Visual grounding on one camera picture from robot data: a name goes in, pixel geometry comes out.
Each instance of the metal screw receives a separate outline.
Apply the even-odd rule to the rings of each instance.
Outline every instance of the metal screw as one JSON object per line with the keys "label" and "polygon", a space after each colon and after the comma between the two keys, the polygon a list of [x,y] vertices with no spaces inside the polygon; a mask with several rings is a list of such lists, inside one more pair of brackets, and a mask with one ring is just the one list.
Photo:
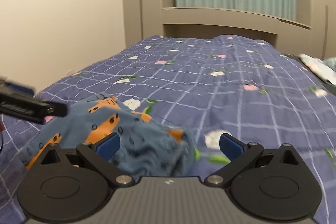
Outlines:
{"label": "metal screw", "polygon": [[224,178],[218,175],[212,175],[207,178],[207,181],[211,184],[219,184],[224,181]]}
{"label": "metal screw", "polygon": [[128,175],[121,175],[121,176],[116,177],[115,181],[120,184],[128,184],[132,182],[132,177]]}

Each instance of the white wall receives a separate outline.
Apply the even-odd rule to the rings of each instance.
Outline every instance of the white wall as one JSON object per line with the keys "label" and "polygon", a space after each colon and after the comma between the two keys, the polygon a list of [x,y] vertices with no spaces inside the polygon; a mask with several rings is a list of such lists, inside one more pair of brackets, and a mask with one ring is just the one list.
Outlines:
{"label": "white wall", "polygon": [[122,0],[0,0],[0,77],[41,90],[124,48]]}

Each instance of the ribbed gray surface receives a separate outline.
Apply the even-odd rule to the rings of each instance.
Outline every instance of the ribbed gray surface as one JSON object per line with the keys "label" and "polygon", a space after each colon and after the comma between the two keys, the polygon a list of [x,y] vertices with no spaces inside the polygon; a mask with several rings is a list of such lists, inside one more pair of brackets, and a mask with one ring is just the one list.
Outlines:
{"label": "ribbed gray surface", "polygon": [[[109,203],[78,224],[262,224],[238,210],[226,193],[198,178],[142,178],[115,191]],[[41,224],[29,220],[26,224]],[[312,220],[296,224],[314,224]]]}

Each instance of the checkered bedsheet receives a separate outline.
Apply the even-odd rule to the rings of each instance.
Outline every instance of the checkered bedsheet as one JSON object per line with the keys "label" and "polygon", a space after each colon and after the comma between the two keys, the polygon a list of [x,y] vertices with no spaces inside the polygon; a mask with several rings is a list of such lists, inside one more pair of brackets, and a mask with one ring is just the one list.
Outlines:
{"label": "checkered bedsheet", "polygon": [[[116,83],[122,77],[126,81]],[[227,130],[265,148],[291,143],[322,186],[315,219],[336,224],[336,97],[324,94],[319,84],[311,72],[264,41],[229,35],[209,40],[154,36],[61,79],[39,96],[71,105],[106,92],[121,101],[139,100],[137,111],[151,105],[157,121],[194,133],[202,158],[190,174],[202,178],[221,167],[208,160],[219,153],[206,145],[211,131]],[[25,174],[18,154],[40,126],[1,119],[0,223],[17,224],[25,219],[15,197]]]}

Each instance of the wall outlet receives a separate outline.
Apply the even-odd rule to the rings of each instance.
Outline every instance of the wall outlet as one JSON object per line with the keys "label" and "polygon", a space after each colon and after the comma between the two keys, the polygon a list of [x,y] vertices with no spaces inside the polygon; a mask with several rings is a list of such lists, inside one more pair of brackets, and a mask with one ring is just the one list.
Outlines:
{"label": "wall outlet", "polygon": [[73,75],[74,73],[75,73],[74,70],[71,69],[71,70],[67,71],[67,72],[65,73],[65,75],[66,75],[66,76],[70,76],[70,75]]}

